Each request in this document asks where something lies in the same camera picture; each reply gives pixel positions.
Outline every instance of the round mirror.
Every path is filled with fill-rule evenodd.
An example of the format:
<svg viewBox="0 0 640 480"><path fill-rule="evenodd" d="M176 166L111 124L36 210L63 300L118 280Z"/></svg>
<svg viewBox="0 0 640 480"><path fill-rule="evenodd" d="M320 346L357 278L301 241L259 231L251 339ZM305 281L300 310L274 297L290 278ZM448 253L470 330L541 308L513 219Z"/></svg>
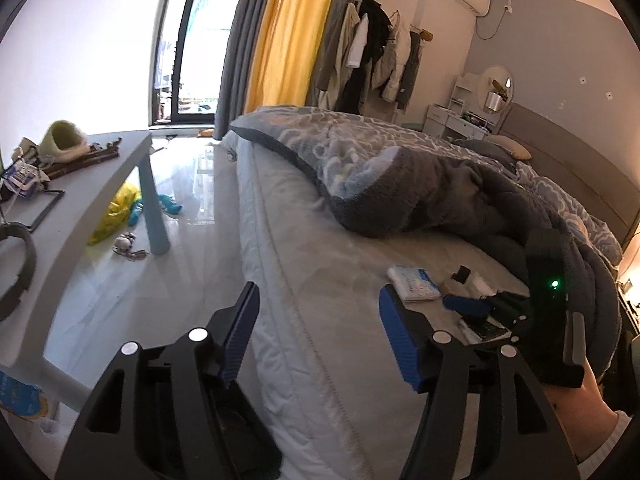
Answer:
<svg viewBox="0 0 640 480"><path fill-rule="evenodd" d="M478 105L487 113L498 113L513 98L513 79L499 65L487 68L478 80Z"/></svg>

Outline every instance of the upholstered headboard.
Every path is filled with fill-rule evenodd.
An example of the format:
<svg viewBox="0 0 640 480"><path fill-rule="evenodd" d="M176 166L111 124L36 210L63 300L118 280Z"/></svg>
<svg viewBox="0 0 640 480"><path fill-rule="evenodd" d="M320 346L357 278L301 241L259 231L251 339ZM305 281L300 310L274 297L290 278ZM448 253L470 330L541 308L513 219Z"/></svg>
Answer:
<svg viewBox="0 0 640 480"><path fill-rule="evenodd" d="M605 221L626 248L640 218L640 190L625 174L574 134L516 103L503 112L496 133L525 146L533 169Z"/></svg>

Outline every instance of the blue table leg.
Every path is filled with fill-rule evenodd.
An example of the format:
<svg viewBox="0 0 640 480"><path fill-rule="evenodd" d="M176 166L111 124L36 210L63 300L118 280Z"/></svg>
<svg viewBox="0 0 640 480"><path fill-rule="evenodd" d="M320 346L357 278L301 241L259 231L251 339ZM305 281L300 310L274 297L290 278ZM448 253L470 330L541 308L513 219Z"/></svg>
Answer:
<svg viewBox="0 0 640 480"><path fill-rule="evenodd" d="M142 157L142 160L138 163L138 174L140 176L142 202L145 205L146 232L149 235L151 252L159 256L167 252L171 244L166 234L164 215L158 203L156 182L151 172L151 161L148 155Z"/></svg>

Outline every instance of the glossy white floor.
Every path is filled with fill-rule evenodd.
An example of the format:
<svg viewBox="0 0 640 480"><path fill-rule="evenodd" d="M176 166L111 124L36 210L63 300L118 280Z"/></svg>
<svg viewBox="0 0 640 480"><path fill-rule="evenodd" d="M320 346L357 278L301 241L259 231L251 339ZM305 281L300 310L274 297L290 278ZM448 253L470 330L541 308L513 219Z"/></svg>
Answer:
<svg viewBox="0 0 640 480"><path fill-rule="evenodd" d="M111 250L114 236L87 247L49 333L47 359L87 386L124 342L144 348L173 342L234 304L244 285L234 165L208 139L161 139L154 146L166 146L151 156L158 193L183 206L166 217L171 250L130 262ZM132 231L134 249L148 250L144 215ZM251 379L242 382L255 387ZM72 414L64 411L68 422Z"/></svg>

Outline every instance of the window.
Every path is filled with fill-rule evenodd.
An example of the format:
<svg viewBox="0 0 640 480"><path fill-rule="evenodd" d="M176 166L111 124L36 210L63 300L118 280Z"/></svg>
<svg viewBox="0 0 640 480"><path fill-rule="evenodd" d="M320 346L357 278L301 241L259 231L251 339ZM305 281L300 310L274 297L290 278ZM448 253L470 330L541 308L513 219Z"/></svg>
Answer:
<svg viewBox="0 0 640 480"><path fill-rule="evenodd" d="M152 123L212 123L238 0L167 0L156 49Z"/></svg>

